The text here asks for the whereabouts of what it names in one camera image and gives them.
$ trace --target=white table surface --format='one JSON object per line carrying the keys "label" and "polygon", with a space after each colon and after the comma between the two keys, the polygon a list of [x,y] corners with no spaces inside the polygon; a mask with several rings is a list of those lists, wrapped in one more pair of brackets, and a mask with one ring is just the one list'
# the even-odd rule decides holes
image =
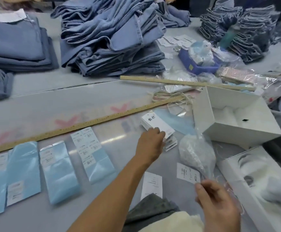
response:
{"label": "white table surface", "polygon": [[[47,28],[49,36],[54,40],[58,53],[59,20],[40,17],[46,14],[37,15],[40,19],[40,25]],[[199,22],[194,21],[187,28],[168,29],[167,35],[187,34],[196,40],[202,40],[202,37],[196,32],[198,25]],[[164,47],[161,47],[161,50],[171,51],[171,49]],[[247,68],[268,71],[274,63],[280,61],[281,44],[277,44],[271,46],[269,55],[263,61],[250,64]],[[163,63],[167,68],[171,66],[182,67],[177,57],[174,57],[173,60],[165,59]],[[153,92],[160,87],[159,84],[128,81],[81,86],[96,82],[90,78],[72,74],[68,69],[62,68],[50,73],[16,75],[13,97],[0,101],[0,144],[57,129],[61,127],[62,123],[70,125],[84,122],[148,104],[150,103],[148,92]],[[135,154],[137,140],[143,131],[139,125],[139,117],[142,114],[134,114],[93,127],[117,171],[120,171]],[[176,132],[175,136],[180,140],[183,135]],[[41,141],[39,148],[60,140],[66,142],[82,187],[81,194],[59,205],[50,205],[44,176],[41,174],[42,192],[7,207],[5,212],[0,215],[0,231],[66,231],[96,195],[111,181],[111,179],[107,179],[101,183],[90,185],[80,157],[68,134]],[[219,156],[228,157],[243,151],[235,145],[220,145],[223,147],[222,149],[215,148],[216,151],[219,151]],[[164,197],[177,203],[181,210],[187,211],[189,214],[199,213],[203,219],[201,208],[194,202],[193,184],[176,178],[177,162],[180,162],[178,147],[163,153],[148,171],[163,177]],[[220,174],[220,171],[216,169],[215,176]],[[140,201],[141,187],[142,181],[137,188],[131,207]],[[257,231],[252,220],[246,214],[242,220],[242,231]]]}

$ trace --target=white box with cutout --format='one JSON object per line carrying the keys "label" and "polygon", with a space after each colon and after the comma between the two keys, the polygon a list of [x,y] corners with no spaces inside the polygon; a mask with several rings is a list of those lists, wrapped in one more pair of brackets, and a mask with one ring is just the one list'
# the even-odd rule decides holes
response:
{"label": "white box with cutout", "polygon": [[[217,166],[257,229],[281,232],[281,167],[265,149],[253,148]],[[278,184],[270,181],[273,178]]]}
{"label": "white box with cutout", "polygon": [[281,136],[261,96],[206,86],[193,102],[195,127],[213,141],[248,150]]}

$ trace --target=dark green garment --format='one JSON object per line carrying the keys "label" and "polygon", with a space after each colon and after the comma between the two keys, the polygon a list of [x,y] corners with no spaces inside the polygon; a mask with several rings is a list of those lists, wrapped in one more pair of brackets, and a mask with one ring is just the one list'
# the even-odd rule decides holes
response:
{"label": "dark green garment", "polygon": [[142,228],[179,211],[174,202],[150,194],[129,211],[122,232],[138,232]]}

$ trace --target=forearm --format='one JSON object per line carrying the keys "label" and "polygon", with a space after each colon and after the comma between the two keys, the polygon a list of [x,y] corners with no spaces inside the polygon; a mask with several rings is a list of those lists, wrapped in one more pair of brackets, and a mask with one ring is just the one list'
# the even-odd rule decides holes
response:
{"label": "forearm", "polygon": [[121,232],[136,188],[149,164],[133,157],[68,232]]}

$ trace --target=ruler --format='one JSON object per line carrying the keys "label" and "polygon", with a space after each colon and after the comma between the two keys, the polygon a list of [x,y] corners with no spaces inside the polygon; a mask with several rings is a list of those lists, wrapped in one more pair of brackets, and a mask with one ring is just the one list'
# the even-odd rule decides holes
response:
{"label": "ruler", "polygon": [[127,115],[131,115],[131,114],[134,114],[134,113],[145,111],[145,110],[148,110],[148,109],[152,109],[154,107],[165,105],[165,104],[168,104],[168,103],[171,103],[171,102],[176,102],[176,101],[179,101],[179,100],[182,100],[182,99],[184,99],[184,96],[171,97],[171,98],[168,98],[168,99],[165,99],[165,100],[162,100],[162,101],[158,101],[158,102],[155,102],[155,103],[144,105],[142,107],[133,108],[133,109],[127,110],[125,112],[120,112],[120,113],[112,114],[112,115],[109,115],[109,116],[104,116],[104,117],[101,117],[101,118],[90,120],[90,121],[87,121],[87,122],[84,122],[84,123],[75,124],[73,126],[70,126],[70,127],[64,128],[64,129],[57,129],[57,130],[42,133],[42,134],[39,134],[39,135],[36,135],[36,136],[23,138],[23,139],[14,141],[14,142],[4,143],[4,144],[0,145],[0,152],[12,149],[16,145],[21,144],[21,143],[30,142],[30,141],[40,141],[40,140],[52,138],[52,137],[59,136],[59,135],[65,134],[65,133],[76,131],[78,129],[84,129],[86,127],[90,127],[90,126],[100,124],[100,123],[103,123],[103,122],[106,122],[106,121],[114,120],[114,119],[117,119],[117,118],[120,118],[120,117],[124,117],[124,116],[127,116]]}
{"label": "ruler", "polygon": [[245,86],[234,86],[227,84],[209,84],[206,82],[191,82],[191,81],[178,81],[178,80],[167,80],[167,79],[158,79],[151,77],[142,77],[142,76],[120,76],[120,80],[134,80],[134,81],[145,81],[145,82],[156,82],[156,83],[164,83],[164,84],[172,84],[172,85],[189,85],[189,86],[212,86],[223,89],[232,89],[232,90],[248,90],[255,91],[255,87],[245,87]]}

